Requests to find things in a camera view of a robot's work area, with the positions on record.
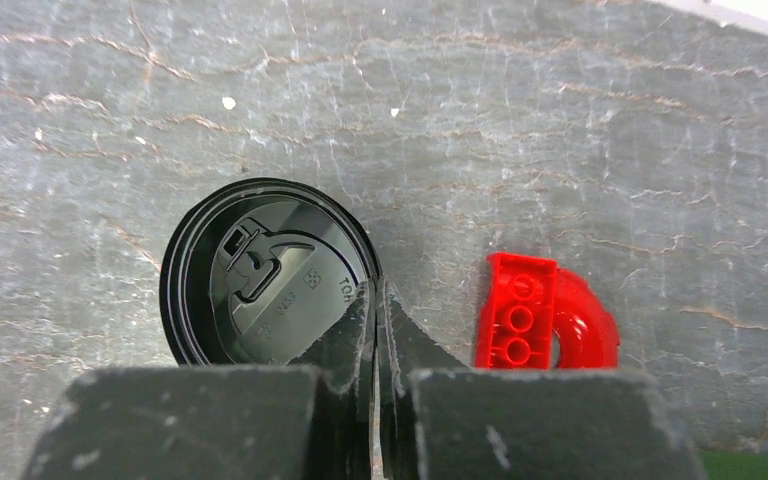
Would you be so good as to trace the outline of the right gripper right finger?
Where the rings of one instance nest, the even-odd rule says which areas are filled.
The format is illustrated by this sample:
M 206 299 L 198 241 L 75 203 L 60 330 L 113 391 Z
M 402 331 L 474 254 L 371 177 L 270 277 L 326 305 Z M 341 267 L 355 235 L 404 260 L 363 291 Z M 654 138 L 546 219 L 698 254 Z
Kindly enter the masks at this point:
M 377 287 L 383 471 L 389 479 L 703 479 L 652 378 L 625 370 L 479 370 Z

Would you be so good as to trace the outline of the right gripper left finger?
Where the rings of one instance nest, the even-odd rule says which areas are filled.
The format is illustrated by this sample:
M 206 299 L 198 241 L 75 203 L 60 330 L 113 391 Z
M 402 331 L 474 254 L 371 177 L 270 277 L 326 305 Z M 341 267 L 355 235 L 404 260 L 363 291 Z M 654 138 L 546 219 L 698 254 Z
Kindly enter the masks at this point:
M 64 391 L 26 479 L 367 479 L 375 290 L 286 365 L 104 368 Z

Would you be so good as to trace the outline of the green paper bag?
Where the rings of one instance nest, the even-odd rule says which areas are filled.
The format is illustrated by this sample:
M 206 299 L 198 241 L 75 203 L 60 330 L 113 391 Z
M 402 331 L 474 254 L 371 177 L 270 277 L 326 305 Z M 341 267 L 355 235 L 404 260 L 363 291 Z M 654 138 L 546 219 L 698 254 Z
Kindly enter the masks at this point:
M 699 456 L 710 479 L 768 479 L 768 454 L 700 451 Z

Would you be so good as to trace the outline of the red plastic holder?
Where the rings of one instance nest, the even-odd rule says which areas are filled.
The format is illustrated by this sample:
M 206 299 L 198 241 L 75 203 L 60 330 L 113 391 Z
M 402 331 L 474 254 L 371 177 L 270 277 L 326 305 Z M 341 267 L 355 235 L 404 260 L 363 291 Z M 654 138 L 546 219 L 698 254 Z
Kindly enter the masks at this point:
M 582 277 L 548 258 L 495 252 L 487 261 L 490 287 L 477 322 L 476 367 L 618 367 L 617 323 Z

